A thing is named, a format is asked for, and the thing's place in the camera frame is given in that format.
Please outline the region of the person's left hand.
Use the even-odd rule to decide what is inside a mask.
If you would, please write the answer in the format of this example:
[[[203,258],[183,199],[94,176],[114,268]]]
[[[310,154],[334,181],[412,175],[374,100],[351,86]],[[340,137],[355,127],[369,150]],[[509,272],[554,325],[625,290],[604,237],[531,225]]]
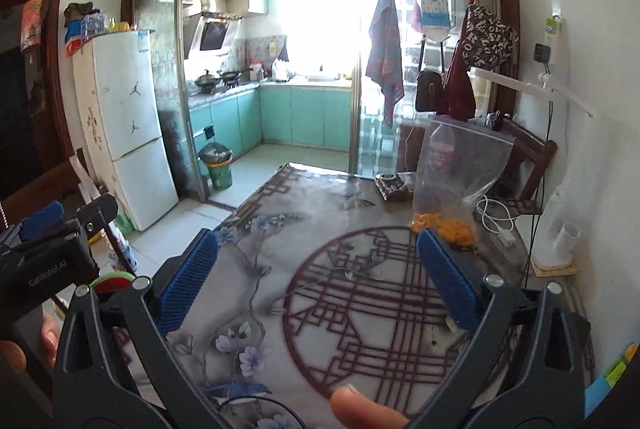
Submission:
[[[1,326],[1,354],[17,374],[35,361],[53,371],[60,335],[54,319],[38,308],[15,324]]]

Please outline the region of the person's right hand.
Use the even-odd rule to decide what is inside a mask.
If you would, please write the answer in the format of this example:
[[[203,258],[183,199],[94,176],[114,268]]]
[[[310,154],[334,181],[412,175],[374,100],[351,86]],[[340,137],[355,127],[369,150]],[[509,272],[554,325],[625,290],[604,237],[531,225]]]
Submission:
[[[402,429],[408,423],[400,412],[371,401],[352,385],[334,391],[330,405],[334,417],[347,429]]]

